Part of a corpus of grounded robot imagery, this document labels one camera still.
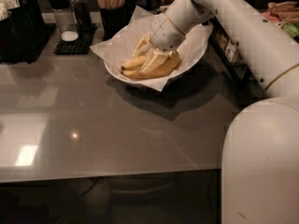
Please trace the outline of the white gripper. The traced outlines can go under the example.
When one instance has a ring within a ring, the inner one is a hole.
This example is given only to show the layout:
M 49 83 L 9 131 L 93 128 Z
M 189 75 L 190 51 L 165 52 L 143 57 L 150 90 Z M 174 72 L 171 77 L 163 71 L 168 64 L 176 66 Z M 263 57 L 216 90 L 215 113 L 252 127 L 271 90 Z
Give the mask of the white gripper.
M 146 55 L 147 60 L 138 69 L 140 74 L 148 74 L 160 65 L 166 63 L 172 54 L 186 38 L 186 22 L 179 15 L 160 13 L 150 25 L 149 33 L 145 33 L 133 52 L 133 58 Z M 151 44 L 157 49 L 150 49 Z

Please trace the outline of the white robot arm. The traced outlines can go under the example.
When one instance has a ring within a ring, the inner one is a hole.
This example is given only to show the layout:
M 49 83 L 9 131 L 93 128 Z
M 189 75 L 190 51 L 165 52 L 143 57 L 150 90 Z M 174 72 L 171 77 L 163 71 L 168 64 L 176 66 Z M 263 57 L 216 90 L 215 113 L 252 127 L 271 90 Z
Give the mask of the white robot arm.
M 149 30 L 176 49 L 214 17 L 265 97 L 232 121 L 221 159 L 221 224 L 299 224 L 299 44 L 244 0 L 175 0 Z

